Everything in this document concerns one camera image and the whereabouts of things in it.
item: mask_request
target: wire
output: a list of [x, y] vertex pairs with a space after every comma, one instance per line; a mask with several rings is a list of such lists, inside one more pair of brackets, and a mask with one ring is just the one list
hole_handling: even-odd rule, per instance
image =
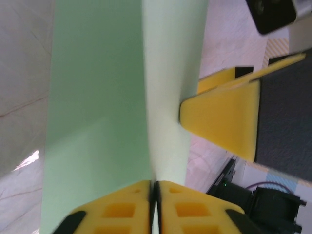
[[273, 185], [277, 185], [283, 189], [285, 189], [288, 193], [290, 194], [293, 194], [293, 191], [290, 190], [288, 187], [286, 187], [285, 185], [283, 184], [280, 184], [280, 183], [277, 183], [277, 182], [271, 182], [271, 181], [263, 181], [263, 182], [259, 182], [259, 183], [255, 183], [255, 184], [252, 184], [252, 185], [249, 185], [246, 187], [246, 189], [250, 189], [250, 188], [253, 188], [255, 186], [258, 186], [258, 185], [263, 185], [263, 184], [273, 184]]

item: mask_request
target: yellow foam block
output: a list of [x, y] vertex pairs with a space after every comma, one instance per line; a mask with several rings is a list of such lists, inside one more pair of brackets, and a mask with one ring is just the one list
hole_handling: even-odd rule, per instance
[[249, 161], [254, 160], [260, 83], [205, 92], [181, 104], [181, 125]]
[[75, 234], [148, 234], [150, 181], [142, 181], [74, 209], [86, 216]]
[[216, 72], [209, 75], [198, 82], [197, 93], [208, 91], [218, 85], [227, 83], [235, 79], [235, 67]]
[[160, 181], [162, 234], [240, 234], [225, 212], [237, 205], [184, 186]]

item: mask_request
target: light green foam board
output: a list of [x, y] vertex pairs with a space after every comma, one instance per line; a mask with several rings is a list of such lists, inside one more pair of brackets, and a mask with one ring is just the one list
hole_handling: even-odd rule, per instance
[[40, 234], [153, 173], [184, 184], [207, 2], [56, 0]]
[[40, 234], [151, 179], [141, 1], [56, 0]]

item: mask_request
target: tiled floor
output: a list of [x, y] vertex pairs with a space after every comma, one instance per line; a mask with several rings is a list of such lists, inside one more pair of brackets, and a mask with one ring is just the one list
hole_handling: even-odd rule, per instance
[[[1, 234], [39, 229], [53, 3], [0, 0]], [[260, 69], [266, 40], [244, 0], [211, 0], [200, 77], [235, 65]], [[227, 155], [194, 136], [187, 186], [205, 191]]]

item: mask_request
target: yellow foam wedge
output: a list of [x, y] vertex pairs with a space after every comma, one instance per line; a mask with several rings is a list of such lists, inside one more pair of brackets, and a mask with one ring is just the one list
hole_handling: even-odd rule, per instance
[[254, 160], [260, 83], [212, 90], [181, 104], [180, 122], [190, 132], [249, 161]]
[[305, 54], [297, 54], [294, 56], [287, 57], [287, 58], [285, 58], [279, 62], [273, 63], [272, 65], [270, 65], [267, 68], [264, 68], [260, 71], [257, 71], [255, 73], [249, 73], [245, 76], [242, 76], [240, 79], [235, 79], [231, 82], [227, 82], [223, 85], [220, 85], [218, 88], [226, 88], [227, 89], [227, 88], [234, 87], [234, 86], [237, 87], [237, 86], [242, 85], [244, 83], [248, 83], [251, 80], [258, 79], [264, 75], [267, 75], [269, 73], [275, 72], [279, 69], [282, 69], [282, 68], [290, 66], [294, 63], [297, 63], [301, 60], [304, 60], [305, 57], [306, 57]]

